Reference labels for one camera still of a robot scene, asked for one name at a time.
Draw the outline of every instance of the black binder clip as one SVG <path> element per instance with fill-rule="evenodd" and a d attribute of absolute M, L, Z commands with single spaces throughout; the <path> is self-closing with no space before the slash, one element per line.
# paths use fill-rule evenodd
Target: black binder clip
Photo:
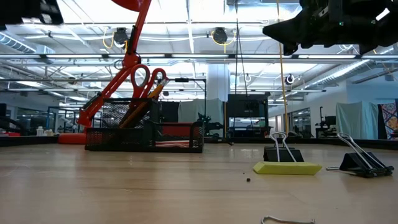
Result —
<path fill-rule="evenodd" d="M 274 137 L 274 135 L 280 134 L 284 138 L 282 140 L 282 146 L 279 147 L 278 140 Z M 294 149 L 293 147 L 288 147 L 286 144 L 287 134 L 283 132 L 272 133 L 269 136 L 272 140 L 275 141 L 274 147 L 264 147 L 264 161 L 268 162 L 304 162 L 303 156 L 301 155 L 300 150 Z"/>
<path fill-rule="evenodd" d="M 350 135 L 338 133 L 337 136 L 354 149 L 355 153 L 346 153 L 340 167 L 327 167 L 326 170 L 341 171 L 365 178 L 392 175 L 394 167 L 385 166 L 373 153 L 359 147 Z"/>

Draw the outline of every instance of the scissors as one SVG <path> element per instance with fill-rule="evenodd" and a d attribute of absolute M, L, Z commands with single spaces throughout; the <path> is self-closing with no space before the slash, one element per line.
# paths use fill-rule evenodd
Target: scissors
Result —
<path fill-rule="evenodd" d="M 143 68 L 145 70 L 145 77 L 144 77 L 144 81 L 142 81 L 142 83 L 140 85 L 137 85 L 136 72 L 139 68 Z M 161 68 L 156 68 L 152 72 L 152 75 L 151 75 L 148 66 L 143 65 L 143 64 L 138 64 L 138 65 L 134 66 L 131 69 L 131 74 L 130 74 L 131 83 L 132 83 L 132 86 L 134 87 L 134 92 L 132 94 L 132 97 L 133 98 L 147 98 L 150 89 L 152 88 L 152 86 L 155 83 L 155 78 L 158 73 L 162 74 L 162 80 L 165 80 L 167 78 L 165 70 L 163 70 Z"/>

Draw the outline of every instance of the metal clip handle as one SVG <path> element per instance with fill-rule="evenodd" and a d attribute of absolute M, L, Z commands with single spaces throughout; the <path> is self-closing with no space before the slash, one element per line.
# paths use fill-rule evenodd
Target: metal clip handle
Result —
<path fill-rule="evenodd" d="M 286 221 L 286 220 L 281 220 L 279 218 L 271 217 L 271 216 L 266 216 L 262 218 L 261 224 L 265 224 L 267 220 L 272 220 L 275 222 L 279 223 L 288 223 L 288 224 L 315 224 L 315 219 L 312 219 L 310 222 L 296 222 L 296 221 Z"/>
<path fill-rule="evenodd" d="M 274 135 L 276 134 L 281 134 L 284 138 L 282 139 L 282 144 L 286 147 L 287 152 L 289 153 L 289 155 L 291 156 L 291 158 L 293 159 L 294 162 L 297 162 L 296 159 L 294 158 L 292 152 L 290 151 L 289 147 L 286 144 L 286 139 L 287 139 L 287 134 L 284 132 L 276 132 L 276 133 L 272 133 L 270 135 L 270 138 L 272 140 L 275 141 L 276 144 L 276 153 L 277 153 L 277 157 L 278 157 L 278 162 L 280 162 L 280 156 L 279 156 L 279 145 L 278 145 L 278 140 L 274 137 Z"/>
<path fill-rule="evenodd" d="M 354 141 L 354 139 L 346 133 L 338 133 L 337 137 L 340 138 L 340 140 L 342 140 L 343 142 L 347 143 L 347 145 L 349 145 L 352 149 L 354 149 L 354 151 L 357 153 L 357 155 L 366 163 L 366 165 L 370 168 L 373 169 L 372 165 L 370 163 L 367 162 L 367 160 L 362 156 L 362 154 L 360 152 L 358 152 L 357 149 L 359 149 L 361 152 L 365 153 L 365 155 L 367 155 L 369 158 L 371 158 L 377 165 L 384 167 L 384 165 L 380 164 L 380 162 L 378 162 L 377 160 L 375 160 L 373 157 L 371 157 L 365 150 L 363 150 L 359 145 L 357 145 Z"/>

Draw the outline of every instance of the table surface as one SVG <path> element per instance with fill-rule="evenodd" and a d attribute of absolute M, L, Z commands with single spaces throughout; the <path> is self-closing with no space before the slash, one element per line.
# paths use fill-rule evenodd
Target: table surface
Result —
<path fill-rule="evenodd" d="M 351 152 L 291 146 L 324 167 L 339 166 Z M 398 223 L 398 174 L 257 175 L 252 167 L 263 147 L 206 144 L 203 154 L 89 152 L 58 144 L 0 148 L 0 223 L 248 224 L 267 215 L 320 224 Z M 371 151 L 398 168 L 398 151 Z"/>

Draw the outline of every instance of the white pillar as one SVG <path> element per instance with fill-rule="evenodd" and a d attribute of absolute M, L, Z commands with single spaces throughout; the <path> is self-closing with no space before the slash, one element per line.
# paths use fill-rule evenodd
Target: white pillar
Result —
<path fill-rule="evenodd" d="M 209 64 L 207 71 L 207 100 L 228 100 L 230 89 L 228 64 Z"/>

